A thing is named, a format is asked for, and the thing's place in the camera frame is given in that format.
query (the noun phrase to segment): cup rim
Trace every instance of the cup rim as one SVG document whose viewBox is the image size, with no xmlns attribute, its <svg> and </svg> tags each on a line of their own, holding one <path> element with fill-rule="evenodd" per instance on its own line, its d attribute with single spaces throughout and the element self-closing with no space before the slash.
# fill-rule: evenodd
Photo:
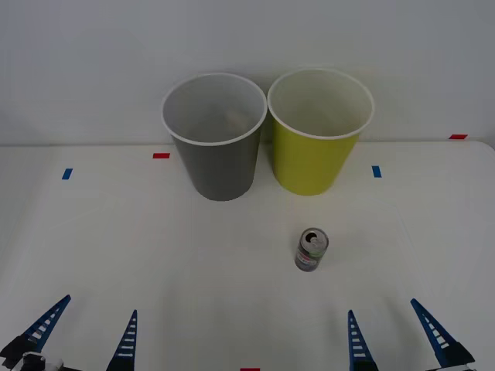
<svg viewBox="0 0 495 371">
<path fill-rule="evenodd" d="M 335 74 L 340 75 L 342 77 L 346 77 L 347 79 L 349 79 L 349 80 L 353 81 L 354 83 L 356 83 L 363 90 L 363 92 L 367 95 L 367 97 L 368 97 L 368 99 L 370 100 L 370 103 L 371 103 L 371 112 L 370 112 L 370 115 L 369 115 L 367 121 L 363 125 L 361 125 L 358 129 L 356 129 L 354 131 L 351 131 L 350 133 L 347 133 L 347 134 L 344 134 L 344 135 L 334 135 L 334 136 L 320 136 L 320 135 L 308 134 L 308 133 L 305 133 L 304 131 L 299 131 L 297 129 L 294 129 L 292 126 L 289 126 L 284 121 L 282 121 L 280 119 L 280 117 L 275 113 L 275 110 L 273 109 L 273 107 L 271 106 L 271 99 L 273 97 L 273 92 L 275 90 L 275 87 L 282 80 L 284 80 L 286 77 L 289 77 L 291 75 L 295 75 L 296 73 L 305 72 L 305 71 L 323 71 L 323 72 L 335 73 Z M 292 131 L 293 133 L 295 133 L 297 135 L 301 135 L 301 136 L 306 137 L 306 138 L 319 139 L 319 140 L 324 140 L 324 141 L 335 141 L 335 140 L 339 140 L 339 139 L 344 139 L 344 138 L 352 137 L 352 136 L 354 136 L 354 135 L 359 134 L 360 132 L 362 132 L 365 129 L 365 127 L 368 126 L 368 124 L 373 119 L 374 110 L 375 110 L 375 104 L 374 104 L 373 95 L 371 94 L 371 92 L 369 91 L 369 89 L 366 87 L 366 85 L 364 85 L 363 83 L 361 83 L 356 77 L 352 77 L 351 75 L 349 75 L 347 73 L 344 73 L 344 72 L 342 72 L 340 70 L 337 70 L 335 68 L 300 68 L 300 69 L 293 70 L 293 71 L 290 71 L 290 72 L 287 72 L 287 73 L 281 75 L 270 86 L 270 89 L 268 90 L 268 109 L 270 110 L 271 114 L 273 115 L 273 117 L 275 118 L 275 120 L 280 125 L 282 125 L 284 128 L 286 128 L 287 130 Z"/>
<path fill-rule="evenodd" d="M 232 139 L 229 139 L 228 141 L 215 141 L 215 142 L 205 142 L 205 141 L 193 141 L 191 139 L 188 139 L 188 138 L 184 138 L 182 135 L 178 135 L 177 133 L 175 133 L 166 123 L 165 121 L 165 117 L 164 117 L 164 114 L 163 114 L 163 108 L 165 107 L 165 103 L 167 101 L 167 99 L 170 97 L 170 95 L 172 95 L 177 89 L 179 89 L 182 85 L 186 84 L 186 83 L 189 83 L 190 81 L 193 81 L 193 80 L 196 80 L 196 79 L 199 79 L 201 77 L 208 77 L 208 76 L 227 76 L 227 77 L 233 77 L 233 78 L 236 78 L 238 80 L 242 80 L 244 81 L 245 83 L 249 83 L 251 86 L 253 86 L 255 88 L 255 90 L 258 91 L 258 93 L 261 95 L 261 97 L 263 98 L 263 103 L 264 103 L 264 109 L 263 109 L 263 114 L 261 115 L 261 118 L 260 118 L 260 121 L 249 131 L 245 132 L 244 134 L 236 137 L 236 138 L 232 138 Z M 239 75 L 236 75 L 234 73 L 225 73 L 225 72 L 211 72 L 211 73 L 198 73 L 194 76 L 191 76 L 191 77 L 187 77 L 186 79 L 184 80 L 181 80 L 179 81 L 178 83 L 176 83 L 169 91 L 168 93 L 163 97 L 162 99 L 162 123 L 163 123 L 163 126 L 165 126 L 165 128 L 167 129 L 167 131 L 170 133 L 170 135 L 172 135 L 173 137 L 179 139 L 180 141 L 183 141 L 185 143 L 189 143 L 190 145 L 199 145 L 199 146 L 203 146 L 203 147 L 214 147 L 214 146 L 220 146 L 220 145 L 230 145 L 232 143 L 235 143 L 237 141 L 241 141 L 243 140 L 244 138 L 248 137 L 249 135 L 253 134 L 256 130 L 258 130 L 261 126 L 261 124 L 263 124 L 263 121 L 265 120 L 266 118 L 266 114 L 268 113 L 268 102 L 267 102 L 267 99 L 266 99 L 266 95 L 265 93 L 263 92 L 263 90 L 256 84 L 254 83 L 253 81 L 247 79 L 246 77 L 242 77 L 242 76 L 239 76 Z"/>
</svg>

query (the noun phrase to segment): red tape marker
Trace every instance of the red tape marker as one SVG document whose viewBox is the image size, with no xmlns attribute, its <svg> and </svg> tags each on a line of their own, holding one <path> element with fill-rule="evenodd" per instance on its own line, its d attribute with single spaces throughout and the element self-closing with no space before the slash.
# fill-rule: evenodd
<svg viewBox="0 0 495 371">
<path fill-rule="evenodd" d="M 449 139 L 463 140 L 467 138 L 467 134 L 453 134 Z"/>
<path fill-rule="evenodd" d="M 170 158 L 169 153 L 154 153 L 153 158 Z"/>
</svg>

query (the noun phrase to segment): yellow cup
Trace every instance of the yellow cup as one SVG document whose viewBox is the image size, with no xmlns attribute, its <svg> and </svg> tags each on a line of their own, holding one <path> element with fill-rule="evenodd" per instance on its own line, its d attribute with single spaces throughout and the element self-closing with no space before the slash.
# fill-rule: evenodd
<svg viewBox="0 0 495 371">
<path fill-rule="evenodd" d="M 370 91 L 337 70 L 296 70 L 268 92 L 273 170 L 287 190 L 318 195 L 332 184 L 374 113 Z"/>
</svg>

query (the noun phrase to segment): can top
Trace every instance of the can top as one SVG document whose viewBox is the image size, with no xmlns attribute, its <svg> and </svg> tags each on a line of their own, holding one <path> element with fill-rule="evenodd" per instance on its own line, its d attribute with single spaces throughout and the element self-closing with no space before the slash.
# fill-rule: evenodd
<svg viewBox="0 0 495 371">
<path fill-rule="evenodd" d="M 328 236 L 319 228 L 308 228 L 302 232 L 301 246 L 311 255 L 323 255 L 328 247 Z"/>
</svg>

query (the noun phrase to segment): can pull tab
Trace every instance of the can pull tab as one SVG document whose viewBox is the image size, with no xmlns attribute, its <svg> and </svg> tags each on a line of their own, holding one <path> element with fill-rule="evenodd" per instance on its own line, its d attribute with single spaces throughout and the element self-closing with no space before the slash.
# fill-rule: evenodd
<svg viewBox="0 0 495 371">
<path fill-rule="evenodd" d="M 316 235 L 316 233 L 313 233 L 313 232 L 306 234 L 305 239 L 309 243 L 316 243 L 316 242 L 318 242 L 318 236 Z"/>
</svg>

